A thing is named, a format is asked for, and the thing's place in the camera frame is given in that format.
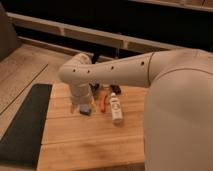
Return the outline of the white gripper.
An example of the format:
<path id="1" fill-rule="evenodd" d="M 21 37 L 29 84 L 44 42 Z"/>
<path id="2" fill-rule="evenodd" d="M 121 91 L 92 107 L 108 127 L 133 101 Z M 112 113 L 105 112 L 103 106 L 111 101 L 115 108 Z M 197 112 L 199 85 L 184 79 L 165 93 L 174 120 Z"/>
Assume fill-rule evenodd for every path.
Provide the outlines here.
<path id="1" fill-rule="evenodd" d="M 70 99 L 74 106 L 92 102 L 92 92 L 89 85 L 70 86 L 70 93 Z"/>

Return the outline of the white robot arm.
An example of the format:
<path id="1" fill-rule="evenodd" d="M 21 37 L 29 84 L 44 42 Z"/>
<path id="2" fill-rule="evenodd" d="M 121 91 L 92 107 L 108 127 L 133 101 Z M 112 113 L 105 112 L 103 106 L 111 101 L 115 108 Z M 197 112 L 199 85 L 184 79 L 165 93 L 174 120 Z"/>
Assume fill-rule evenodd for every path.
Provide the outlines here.
<path id="1" fill-rule="evenodd" d="M 59 69 L 77 103 L 89 84 L 146 87 L 146 171 L 213 171 L 213 53 L 176 49 L 93 64 L 80 53 Z"/>

